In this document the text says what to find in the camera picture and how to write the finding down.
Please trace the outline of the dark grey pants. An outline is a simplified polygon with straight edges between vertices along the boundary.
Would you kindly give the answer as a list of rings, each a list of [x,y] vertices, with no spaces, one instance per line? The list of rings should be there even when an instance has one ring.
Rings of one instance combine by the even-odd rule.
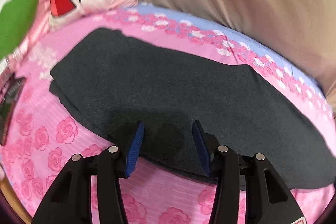
[[[81,125],[124,146],[138,122],[140,155],[209,182],[193,121],[236,153],[263,153],[288,188],[335,181],[335,157],[306,116],[249,65],[224,65],[98,28],[51,69],[50,92]]]

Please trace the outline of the pink floral bed sheet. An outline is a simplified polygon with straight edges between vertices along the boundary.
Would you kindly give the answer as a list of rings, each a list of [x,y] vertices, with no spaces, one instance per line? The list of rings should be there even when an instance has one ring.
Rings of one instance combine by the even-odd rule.
[[[248,64],[291,100],[335,150],[335,122],[315,81],[257,41],[217,23],[141,3],[88,16],[40,39],[19,69],[26,78],[14,110],[1,163],[20,204],[34,214],[61,168],[75,153],[93,156],[108,141],[81,126],[50,93],[50,70],[99,27],[119,29],[156,46],[224,64]],[[130,223],[207,223],[215,187],[182,178],[139,159],[121,181]]]

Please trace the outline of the green plush toy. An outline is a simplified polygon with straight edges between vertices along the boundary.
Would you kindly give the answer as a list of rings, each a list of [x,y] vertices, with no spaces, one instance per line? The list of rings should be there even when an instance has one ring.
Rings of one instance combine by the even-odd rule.
[[[37,12],[39,0],[1,0],[1,58],[23,41]]]

